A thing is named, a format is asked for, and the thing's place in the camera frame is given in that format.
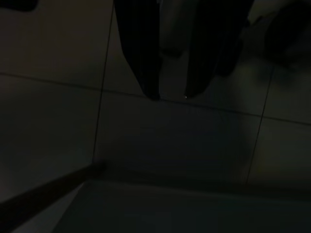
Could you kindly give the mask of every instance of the floor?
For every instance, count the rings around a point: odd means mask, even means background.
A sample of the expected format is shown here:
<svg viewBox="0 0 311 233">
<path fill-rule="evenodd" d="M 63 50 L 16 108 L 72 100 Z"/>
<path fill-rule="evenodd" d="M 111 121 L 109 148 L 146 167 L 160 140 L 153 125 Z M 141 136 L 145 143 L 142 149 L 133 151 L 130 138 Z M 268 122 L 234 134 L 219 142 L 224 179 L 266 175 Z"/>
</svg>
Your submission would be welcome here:
<svg viewBox="0 0 311 233">
<path fill-rule="evenodd" d="M 160 175 L 310 187 L 308 74 L 248 56 L 186 100 L 185 52 L 164 59 L 153 102 L 122 54 L 112 0 L 1 9 L 0 33 L 0 201 L 103 158 Z"/>
</svg>

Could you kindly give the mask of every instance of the tile floor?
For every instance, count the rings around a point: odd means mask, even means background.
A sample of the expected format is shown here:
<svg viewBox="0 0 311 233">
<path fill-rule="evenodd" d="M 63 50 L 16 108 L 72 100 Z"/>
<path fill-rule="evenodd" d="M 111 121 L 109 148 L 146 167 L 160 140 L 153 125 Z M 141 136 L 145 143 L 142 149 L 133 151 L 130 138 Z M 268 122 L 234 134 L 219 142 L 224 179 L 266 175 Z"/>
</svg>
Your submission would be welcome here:
<svg viewBox="0 0 311 233">
<path fill-rule="evenodd" d="M 163 101 L 152 102 L 124 59 L 112 5 L 0 9 L 0 201 L 89 165 L 96 137 L 96 160 L 140 171 L 310 187 L 310 75 L 245 54 L 231 77 L 185 100 L 185 52 L 164 59 Z"/>
</svg>

